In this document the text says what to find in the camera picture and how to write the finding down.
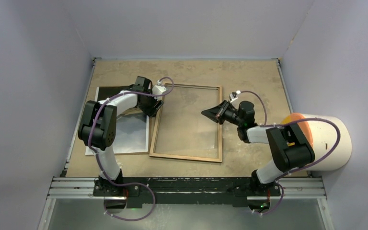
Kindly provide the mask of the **grey landscape photo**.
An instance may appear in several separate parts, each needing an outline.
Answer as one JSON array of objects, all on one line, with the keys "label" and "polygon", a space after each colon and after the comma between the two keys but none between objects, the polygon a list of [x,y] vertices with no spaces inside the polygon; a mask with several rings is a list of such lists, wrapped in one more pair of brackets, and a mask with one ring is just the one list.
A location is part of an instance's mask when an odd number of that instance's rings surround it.
[{"label": "grey landscape photo", "polygon": [[150,118],[134,106],[134,96],[120,96],[108,103],[117,106],[115,138],[110,147],[115,155],[149,152]]}]

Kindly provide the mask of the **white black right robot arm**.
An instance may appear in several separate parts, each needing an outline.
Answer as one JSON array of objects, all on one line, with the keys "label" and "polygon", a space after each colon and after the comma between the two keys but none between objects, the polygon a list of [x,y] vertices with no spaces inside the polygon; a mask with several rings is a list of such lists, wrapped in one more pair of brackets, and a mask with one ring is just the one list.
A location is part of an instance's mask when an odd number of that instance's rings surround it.
[{"label": "white black right robot arm", "polygon": [[259,126],[255,122],[254,104],[249,101],[240,102],[237,108],[223,101],[203,110],[201,114],[220,125],[224,122],[236,125],[238,137],[244,143],[269,145],[272,159],[251,174],[249,187],[256,195],[267,191],[282,174],[312,163],[315,159],[312,146],[298,124]]}]

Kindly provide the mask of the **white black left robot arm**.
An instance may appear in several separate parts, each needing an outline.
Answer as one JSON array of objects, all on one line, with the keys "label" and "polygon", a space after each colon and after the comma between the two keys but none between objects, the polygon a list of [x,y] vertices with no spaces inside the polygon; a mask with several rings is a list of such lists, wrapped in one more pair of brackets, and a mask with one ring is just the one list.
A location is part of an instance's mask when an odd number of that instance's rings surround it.
[{"label": "white black left robot arm", "polygon": [[95,156],[100,170],[99,188],[118,196],[125,186],[129,186],[123,182],[122,170],[112,150],[117,117],[131,108],[139,108],[146,116],[155,117],[163,105],[163,96],[171,91],[162,85],[162,79],[153,84],[152,80],[138,76],[134,84],[124,86],[116,95],[85,104],[78,138]]}]

